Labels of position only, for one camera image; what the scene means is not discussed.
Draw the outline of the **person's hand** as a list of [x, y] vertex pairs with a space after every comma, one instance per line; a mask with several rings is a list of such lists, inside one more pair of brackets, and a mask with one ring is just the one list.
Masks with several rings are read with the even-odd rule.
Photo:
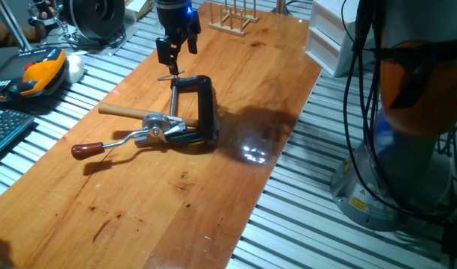
[[[44, 12], [44, 11], [41, 11], [41, 12], [38, 13], [37, 18], [41, 19], [41, 20], [47, 20], [48, 19], [48, 13]], [[36, 38], [38, 40], [43, 40], [46, 37], [48, 37], [49, 33], [52, 30], [55, 30], [56, 28], [57, 28], [56, 24], [44, 25], [43, 23], [37, 23], [34, 26], [34, 31], [35, 31]]]

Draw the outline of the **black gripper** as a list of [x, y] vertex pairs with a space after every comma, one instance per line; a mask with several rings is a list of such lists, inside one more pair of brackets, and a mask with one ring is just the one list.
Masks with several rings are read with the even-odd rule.
[[170, 74], [178, 75], [178, 44], [172, 41], [187, 40], [188, 51], [196, 55], [197, 38], [201, 32], [198, 12], [191, 0], [154, 0], [165, 36], [157, 38], [158, 61], [168, 67]]

